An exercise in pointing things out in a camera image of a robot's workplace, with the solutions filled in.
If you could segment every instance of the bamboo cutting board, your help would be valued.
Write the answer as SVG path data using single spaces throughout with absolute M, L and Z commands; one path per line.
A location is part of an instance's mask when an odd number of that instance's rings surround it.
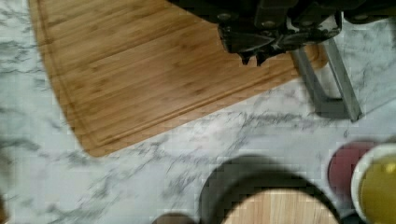
M 226 53 L 215 24 L 165 0 L 30 0 L 52 88 L 85 150 L 103 156 L 297 77 Z M 318 47 L 311 62 L 325 64 Z

